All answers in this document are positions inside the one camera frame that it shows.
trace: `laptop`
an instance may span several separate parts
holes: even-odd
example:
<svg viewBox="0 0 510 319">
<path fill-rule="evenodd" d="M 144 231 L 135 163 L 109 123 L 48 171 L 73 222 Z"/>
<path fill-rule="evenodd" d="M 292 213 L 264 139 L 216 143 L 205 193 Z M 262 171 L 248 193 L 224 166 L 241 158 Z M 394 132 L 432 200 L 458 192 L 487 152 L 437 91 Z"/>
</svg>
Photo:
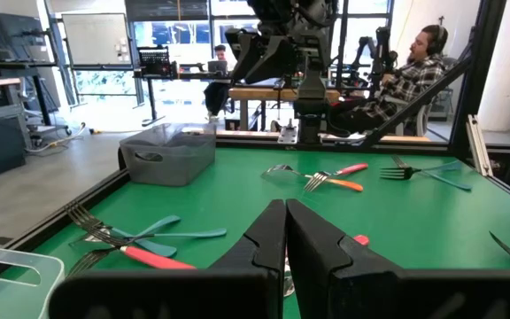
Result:
<svg viewBox="0 0 510 319">
<path fill-rule="evenodd" d="M 228 72 L 227 61 L 208 61 L 208 72 Z"/>
</svg>

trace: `jeans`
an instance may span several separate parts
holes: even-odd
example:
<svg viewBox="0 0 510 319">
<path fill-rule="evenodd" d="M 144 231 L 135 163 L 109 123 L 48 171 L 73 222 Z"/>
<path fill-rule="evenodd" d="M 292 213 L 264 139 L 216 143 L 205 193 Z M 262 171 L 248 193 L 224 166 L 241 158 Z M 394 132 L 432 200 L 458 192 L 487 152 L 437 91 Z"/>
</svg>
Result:
<svg viewBox="0 0 510 319">
<path fill-rule="evenodd" d="M 212 82 L 205 88 L 205 107 L 212 115 L 217 116 L 228 101 L 229 87 L 228 83 Z"/>
</svg>

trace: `whiteboard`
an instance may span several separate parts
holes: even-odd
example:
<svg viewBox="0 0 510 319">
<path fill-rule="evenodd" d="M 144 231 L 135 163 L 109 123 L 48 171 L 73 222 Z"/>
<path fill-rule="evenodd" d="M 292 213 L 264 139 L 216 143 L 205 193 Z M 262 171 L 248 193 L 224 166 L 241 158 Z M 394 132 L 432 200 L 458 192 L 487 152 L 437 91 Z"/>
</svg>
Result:
<svg viewBox="0 0 510 319">
<path fill-rule="evenodd" d="M 125 14 L 63 14 L 73 65 L 131 65 Z"/>
</svg>

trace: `man sitting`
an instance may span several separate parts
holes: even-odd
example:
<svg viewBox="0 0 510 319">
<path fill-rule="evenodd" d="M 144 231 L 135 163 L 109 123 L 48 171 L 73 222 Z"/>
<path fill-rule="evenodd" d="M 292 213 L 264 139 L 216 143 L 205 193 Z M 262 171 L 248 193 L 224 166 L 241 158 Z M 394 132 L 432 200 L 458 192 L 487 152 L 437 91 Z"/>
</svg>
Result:
<svg viewBox="0 0 510 319">
<path fill-rule="evenodd" d="M 226 47 L 222 44 L 214 48 L 218 61 L 226 61 Z M 214 80 L 204 90 L 205 107 L 208 109 L 208 119 L 215 120 L 218 113 L 228 100 L 230 80 Z"/>
<path fill-rule="evenodd" d="M 358 99 L 332 107 L 328 115 L 328 131 L 348 136 L 352 133 L 377 128 L 388 121 L 397 111 L 397 106 L 386 102 L 385 96 L 410 102 L 426 88 L 444 76 L 445 66 L 442 50 L 448 39 L 448 31 L 438 25 L 422 29 L 410 47 L 407 64 L 382 79 L 383 89 L 374 100 Z M 415 117 L 405 121 L 405 132 L 415 132 Z"/>
</svg>

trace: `teal handle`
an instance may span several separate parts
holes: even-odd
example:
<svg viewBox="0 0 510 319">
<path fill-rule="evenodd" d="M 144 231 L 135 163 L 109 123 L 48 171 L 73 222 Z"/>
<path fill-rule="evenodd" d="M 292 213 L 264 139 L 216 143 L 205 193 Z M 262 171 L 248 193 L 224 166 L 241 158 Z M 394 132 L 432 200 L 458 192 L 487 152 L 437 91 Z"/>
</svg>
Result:
<svg viewBox="0 0 510 319">
<path fill-rule="evenodd" d="M 143 230 L 142 232 L 137 234 L 137 236 L 146 235 L 153 231 L 157 231 L 159 228 L 161 228 L 167 224 L 170 224 L 173 222 L 179 222 L 180 219 L 181 218 L 176 215 L 167 216 L 167 217 L 159 220 L 158 222 L 153 223 L 151 226 L 149 226 L 149 228 L 147 228 L 146 230 Z M 112 229 L 112 231 L 120 234 L 123 237 L 133 237 L 133 235 L 131 235 L 123 230 L 114 228 L 114 229 Z M 153 243 L 147 239 L 138 239 L 135 241 L 135 243 L 138 244 L 139 246 L 147 249 L 148 251 L 150 251 L 152 253 L 155 253 L 157 255 L 161 255 L 164 257 L 170 257 L 176 253 L 176 248 L 174 248 L 172 246 Z"/>
<path fill-rule="evenodd" d="M 459 160 L 455 160 L 450 163 L 446 163 L 437 167 L 429 167 L 429 168 L 423 168 L 422 172 L 426 171 L 448 171 L 448 170 L 457 170 L 461 168 L 461 163 Z"/>
<path fill-rule="evenodd" d="M 167 216 L 167 217 L 159 220 L 158 222 L 155 222 L 154 224 L 149 226 L 148 229 L 143 230 L 142 232 L 137 234 L 137 236 L 148 234 L 148 233 L 153 232 L 154 230 L 157 230 L 165 225 L 171 224 L 173 222 L 179 222 L 180 220 L 181 220 L 181 218 L 176 215 Z"/>
<path fill-rule="evenodd" d="M 425 175 L 428 175 L 428 176 L 430 176 L 430 177 L 432 177 L 434 179 L 437 179 L 440 182 L 447 183 L 447 184 L 449 184 L 449 185 L 451 185 L 453 187 L 459 188 L 459 189 L 464 190 L 464 191 L 471 191 L 473 189 L 473 187 L 470 186 L 470 185 L 452 182 L 449 179 L 443 178 L 442 176 L 438 176 L 438 175 L 436 175 L 434 173 L 425 172 L 425 171 L 422 171 L 422 173 L 425 174 Z"/>
<path fill-rule="evenodd" d="M 163 234 L 155 234 L 155 237 L 194 237 L 194 238 L 212 238 L 212 237 L 220 237 L 226 235 L 228 230 L 226 229 L 216 229 L 216 230 L 208 230 L 208 231 L 199 231 L 193 233 L 163 233 Z"/>
</svg>

